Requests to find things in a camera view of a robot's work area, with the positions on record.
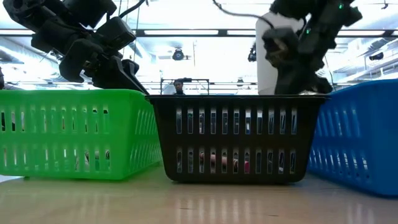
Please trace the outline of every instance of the ceiling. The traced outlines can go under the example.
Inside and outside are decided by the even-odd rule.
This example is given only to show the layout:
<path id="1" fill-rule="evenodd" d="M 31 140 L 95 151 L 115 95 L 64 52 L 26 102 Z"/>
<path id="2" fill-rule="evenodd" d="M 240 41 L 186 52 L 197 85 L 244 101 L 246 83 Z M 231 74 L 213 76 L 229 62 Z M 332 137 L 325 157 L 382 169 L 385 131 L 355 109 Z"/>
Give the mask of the ceiling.
<path id="1" fill-rule="evenodd" d="M 136 2 L 115 1 L 120 11 L 131 7 Z M 272 1 L 224 0 L 219 2 L 223 3 L 223 7 L 229 11 L 262 15 L 268 11 Z M 387 0 L 389 6 L 381 9 L 384 6 L 383 2 L 383 0 L 356 0 L 354 4 L 358 5 L 364 18 L 345 29 L 398 28 L 398 1 Z M 139 11 L 129 14 L 126 20 L 132 29 L 253 29 L 256 23 L 256 20 L 252 18 L 223 14 L 212 5 L 211 0 L 152 0 L 149 1 L 149 6 L 143 4 Z M 0 29 L 23 29 L 8 17 L 2 5 L 0 6 Z M 45 58 L 45 60 L 39 60 L 41 64 L 46 62 L 49 67 L 53 67 L 52 63 L 57 63 L 55 58 L 32 48 L 30 37 L 6 37 L 6 39 L 38 55 L 39 58 Z M 326 55 L 329 69 L 326 68 L 323 74 L 330 76 L 328 71 L 331 70 L 335 81 L 345 78 L 347 82 L 352 82 L 361 77 L 369 78 L 367 71 L 381 64 L 383 68 L 391 64 L 394 70 L 396 50 L 393 41 L 389 46 L 384 47 L 389 50 L 389 54 L 383 62 L 366 61 L 368 54 L 373 54 L 378 50 L 368 49 L 369 45 L 375 41 L 377 39 L 337 38 L 337 48 L 330 50 Z M 209 78 L 211 82 L 236 82 L 238 78 L 244 78 L 245 82 L 256 82 L 256 63 L 247 60 L 253 42 L 252 37 L 139 37 L 137 45 L 140 52 L 144 53 L 142 57 L 134 57 L 134 51 L 129 47 L 122 52 L 126 58 L 133 56 L 132 58 L 141 65 L 137 76 L 142 82 L 159 82 L 161 77 Z M 176 48 L 181 48 L 185 55 L 189 55 L 188 60 L 176 62 L 170 59 Z M 359 72 L 363 73 L 359 77 L 346 78 Z M 373 71 L 373 74 L 377 77 L 382 75 L 379 70 Z M 36 80 L 34 76 L 30 74 L 29 78 Z M 53 74 L 51 77 L 59 78 L 59 74 L 55 76 Z"/>

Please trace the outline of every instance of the ceiling light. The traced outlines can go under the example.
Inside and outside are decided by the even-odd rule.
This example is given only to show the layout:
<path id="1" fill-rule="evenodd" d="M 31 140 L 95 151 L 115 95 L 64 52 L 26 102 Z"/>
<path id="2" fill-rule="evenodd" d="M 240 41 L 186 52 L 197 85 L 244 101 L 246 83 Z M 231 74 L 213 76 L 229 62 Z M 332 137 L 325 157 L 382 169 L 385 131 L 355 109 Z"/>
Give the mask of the ceiling light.
<path id="1" fill-rule="evenodd" d="M 218 30 L 145 30 L 145 35 L 217 35 Z"/>
<path id="2" fill-rule="evenodd" d="M 28 29 L 0 29 L 0 35 L 32 35 L 33 31 Z"/>
<path id="3" fill-rule="evenodd" d="M 384 30 L 341 30 L 338 35 L 356 36 L 356 35 L 383 35 Z"/>
<path id="4" fill-rule="evenodd" d="M 255 30 L 228 30 L 228 35 L 255 35 Z"/>

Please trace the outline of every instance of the table surface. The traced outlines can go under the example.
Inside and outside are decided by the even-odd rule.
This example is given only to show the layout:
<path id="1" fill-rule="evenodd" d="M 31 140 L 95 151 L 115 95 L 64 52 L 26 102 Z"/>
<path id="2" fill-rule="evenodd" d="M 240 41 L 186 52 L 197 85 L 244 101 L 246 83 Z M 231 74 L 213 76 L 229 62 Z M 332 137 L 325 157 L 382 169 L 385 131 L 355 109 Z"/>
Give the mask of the table surface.
<path id="1" fill-rule="evenodd" d="M 395 224 L 398 199 L 307 175 L 287 186 L 176 184 L 153 167 L 125 182 L 0 176 L 0 223 Z"/>

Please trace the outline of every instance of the white cylinder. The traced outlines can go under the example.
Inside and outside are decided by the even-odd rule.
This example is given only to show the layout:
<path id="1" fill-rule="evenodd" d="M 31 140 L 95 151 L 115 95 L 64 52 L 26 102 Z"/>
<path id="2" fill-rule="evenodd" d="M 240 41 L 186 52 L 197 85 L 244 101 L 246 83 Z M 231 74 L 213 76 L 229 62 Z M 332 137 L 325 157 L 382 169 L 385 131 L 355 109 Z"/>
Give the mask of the white cylinder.
<path id="1" fill-rule="evenodd" d="M 303 21 L 288 19 L 280 14 L 268 12 L 263 17 L 270 21 L 275 28 L 291 27 L 297 32 L 303 27 Z M 273 95 L 278 78 L 277 69 L 266 60 L 267 52 L 264 48 L 264 41 L 261 39 L 264 32 L 269 28 L 269 25 L 260 19 L 256 22 L 257 82 L 259 95 Z"/>

